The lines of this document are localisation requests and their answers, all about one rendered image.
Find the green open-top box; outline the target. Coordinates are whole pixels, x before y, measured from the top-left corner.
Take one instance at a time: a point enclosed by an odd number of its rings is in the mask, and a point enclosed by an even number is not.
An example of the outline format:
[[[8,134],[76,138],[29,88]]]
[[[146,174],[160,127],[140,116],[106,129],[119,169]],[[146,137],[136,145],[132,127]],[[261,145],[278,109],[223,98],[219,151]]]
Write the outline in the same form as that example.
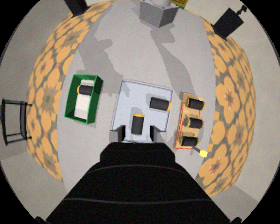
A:
[[[93,86],[91,96],[78,94],[81,84]],[[95,123],[102,85],[103,80],[98,75],[73,74],[64,117],[84,124]]]

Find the wooden battery holder board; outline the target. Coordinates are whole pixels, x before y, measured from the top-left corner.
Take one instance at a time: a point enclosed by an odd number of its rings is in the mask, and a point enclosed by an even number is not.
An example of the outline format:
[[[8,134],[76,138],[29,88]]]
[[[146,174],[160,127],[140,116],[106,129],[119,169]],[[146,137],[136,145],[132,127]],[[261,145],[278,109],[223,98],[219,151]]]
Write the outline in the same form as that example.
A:
[[[173,148],[174,149],[194,149],[195,151],[200,153],[199,155],[201,155],[202,157],[206,157],[208,152],[206,152],[204,150],[200,151],[200,149],[198,149],[196,147],[191,147],[191,146],[188,146],[188,147],[180,146],[180,144],[182,145],[182,141],[183,141],[182,136],[198,137],[198,132],[199,132],[199,129],[184,127],[184,126],[188,125],[189,118],[186,118],[186,117],[201,119],[202,111],[187,108],[187,105],[189,106],[189,98],[203,101],[203,98],[201,98],[201,97],[197,97],[197,96],[190,95],[187,93],[182,93],[180,117],[179,117],[178,129],[177,129],[177,134],[176,134],[175,143],[174,143]]]

